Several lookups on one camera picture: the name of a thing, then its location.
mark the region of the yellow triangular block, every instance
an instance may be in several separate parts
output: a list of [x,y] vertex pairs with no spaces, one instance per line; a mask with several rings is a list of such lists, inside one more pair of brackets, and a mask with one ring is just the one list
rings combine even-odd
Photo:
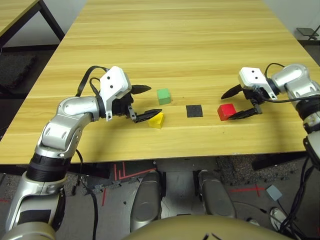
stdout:
[[148,120],[149,127],[161,129],[162,124],[164,123],[165,115],[163,112],[159,112],[153,118]]

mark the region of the red cube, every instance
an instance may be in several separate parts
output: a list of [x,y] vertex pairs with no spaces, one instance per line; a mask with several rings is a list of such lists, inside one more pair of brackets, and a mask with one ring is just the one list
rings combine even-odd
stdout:
[[218,108],[218,114],[221,121],[226,121],[230,116],[236,113],[236,109],[232,103],[222,104]]

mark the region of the small gray block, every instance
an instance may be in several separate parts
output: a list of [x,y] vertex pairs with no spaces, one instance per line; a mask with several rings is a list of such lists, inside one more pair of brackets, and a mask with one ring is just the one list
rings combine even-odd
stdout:
[[282,196],[282,193],[274,185],[268,187],[266,191],[274,201],[277,201]]

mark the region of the wood grain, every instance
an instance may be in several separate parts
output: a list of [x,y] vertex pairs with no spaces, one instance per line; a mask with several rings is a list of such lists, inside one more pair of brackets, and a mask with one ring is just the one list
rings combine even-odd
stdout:
[[39,0],[1,0],[0,36]]
[[[0,161],[29,162],[58,103],[76,93],[92,65],[119,66],[132,84],[152,87],[134,96],[138,113],[159,108],[157,89],[169,88],[172,103],[161,106],[161,130],[124,117],[89,124],[78,147],[86,162],[302,151],[306,133],[290,103],[264,103],[263,114],[242,120],[218,117],[220,104],[251,107],[243,94],[220,100],[238,84],[239,70],[264,71],[271,62],[302,63],[320,77],[260,0],[88,0],[2,139]],[[92,95],[89,87],[84,95]],[[186,105],[198,104],[203,117],[187,118]]]

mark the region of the green cube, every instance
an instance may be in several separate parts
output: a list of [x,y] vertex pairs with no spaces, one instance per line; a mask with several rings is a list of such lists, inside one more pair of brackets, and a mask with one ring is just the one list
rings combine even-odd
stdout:
[[171,97],[168,88],[158,89],[156,93],[158,95],[160,105],[171,103]]

